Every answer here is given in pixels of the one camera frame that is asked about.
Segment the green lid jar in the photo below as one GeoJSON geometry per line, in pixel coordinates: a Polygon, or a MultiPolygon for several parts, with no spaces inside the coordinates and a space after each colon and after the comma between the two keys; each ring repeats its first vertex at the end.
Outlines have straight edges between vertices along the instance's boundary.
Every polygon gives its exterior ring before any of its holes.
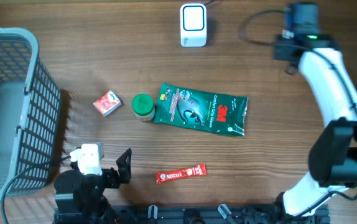
{"type": "Polygon", "coordinates": [[[140,121],[151,121],[155,116],[155,105],[150,95],[141,93],[132,100],[132,110],[140,121]]]}

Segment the small red juice box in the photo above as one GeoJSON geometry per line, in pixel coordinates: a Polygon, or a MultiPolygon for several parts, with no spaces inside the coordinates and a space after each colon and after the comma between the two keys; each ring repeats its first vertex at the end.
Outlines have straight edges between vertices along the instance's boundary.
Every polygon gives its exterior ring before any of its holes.
{"type": "Polygon", "coordinates": [[[93,106],[103,115],[107,116],[122,105],[120,98],[111,90],[98,100],[93,102],[93,106]]]}

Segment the red Nescafe stick sachet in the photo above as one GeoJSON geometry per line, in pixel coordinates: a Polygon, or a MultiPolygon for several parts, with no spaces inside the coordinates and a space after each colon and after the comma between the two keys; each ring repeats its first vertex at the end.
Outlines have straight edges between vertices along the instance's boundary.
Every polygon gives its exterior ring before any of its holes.
{"type": "Polygon", "coordinates": [[[186,179],[189,177],[203,176],[207,175],[206,165],[199,164],[193,167],[173,170],[168,172],[158,172],[156,173],[156,183],[163,184],[164,182],[169,182],[177,179],[186,179]]]}

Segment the green 3M gloves package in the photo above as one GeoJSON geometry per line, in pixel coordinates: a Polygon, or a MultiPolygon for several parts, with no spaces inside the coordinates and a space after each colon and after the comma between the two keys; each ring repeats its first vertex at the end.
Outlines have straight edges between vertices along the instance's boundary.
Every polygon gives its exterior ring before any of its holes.
{"type": "Polygon", "coordinates": [[[224,136],[244,136],[248,98],[162,84],[155,123],[224,136]]]}

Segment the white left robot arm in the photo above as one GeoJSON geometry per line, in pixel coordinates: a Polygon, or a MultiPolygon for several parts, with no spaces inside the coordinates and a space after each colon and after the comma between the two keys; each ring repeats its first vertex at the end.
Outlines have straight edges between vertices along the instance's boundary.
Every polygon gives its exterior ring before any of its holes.
{"type": "Polygon", "coordinates": [[[118,189],[131,180],[131,149],[127,149],[117,160],[118,168],[102,169],[101,175],[82,174],[76,162],[71,170],[60,174],[55,183],[57,209],[53,222],[119,224],[119,215],[112,209],[103,195],[105,189],[118,189]]]}

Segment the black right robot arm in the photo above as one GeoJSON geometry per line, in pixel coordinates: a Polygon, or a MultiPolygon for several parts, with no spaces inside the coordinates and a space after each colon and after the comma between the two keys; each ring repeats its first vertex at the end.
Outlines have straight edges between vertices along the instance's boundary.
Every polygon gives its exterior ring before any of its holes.
{"type": "Polygon", "coordinates": [[[284,10],[285,29],[274,42],[274,58],[288,61],[309,84],[324,130],[308,155],[308,172],[282,195],[285,214],[314,214],[335,195],[357,199],[357,91],[334,38],[318,25],[314,2],[294,2],[284,10]]]}

